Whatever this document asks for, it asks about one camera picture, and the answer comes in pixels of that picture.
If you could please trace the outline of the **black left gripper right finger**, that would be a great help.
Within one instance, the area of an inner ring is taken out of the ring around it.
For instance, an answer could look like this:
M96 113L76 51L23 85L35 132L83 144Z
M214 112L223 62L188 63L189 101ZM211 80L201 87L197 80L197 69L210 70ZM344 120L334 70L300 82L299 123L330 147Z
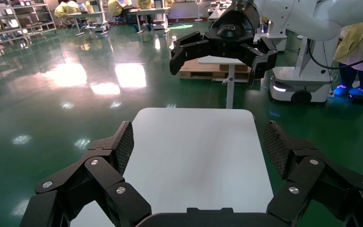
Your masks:
M295 227L316 201L347 227L363 227L363 175L328 159L309 140L287 135L276 121L263 133L268 157L284 185L267 213Z

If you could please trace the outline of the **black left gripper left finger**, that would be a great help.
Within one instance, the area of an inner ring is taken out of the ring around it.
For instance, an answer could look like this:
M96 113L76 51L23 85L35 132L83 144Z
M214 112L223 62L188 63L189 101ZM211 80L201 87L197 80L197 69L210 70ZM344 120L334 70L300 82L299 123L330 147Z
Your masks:
M113 136L94 141L79 161L39 182L20 225L68 227L95 201L115 226L137 226L152 210L123 176L133 148L132 123L124 121Z

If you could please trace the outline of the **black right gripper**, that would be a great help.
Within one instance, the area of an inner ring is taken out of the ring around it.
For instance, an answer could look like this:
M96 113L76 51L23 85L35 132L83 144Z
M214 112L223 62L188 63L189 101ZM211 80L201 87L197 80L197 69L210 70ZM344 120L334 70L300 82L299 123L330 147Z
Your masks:
M209 56L235 58L237 48L242 48L240 61L250 67L248 84L264 78L265 73L275 67L277 48L267 37L252 47L256 29L259 27L259 12L253 2L233 2L202 35L193 32L173 42L170 73L176 75L186 61Z

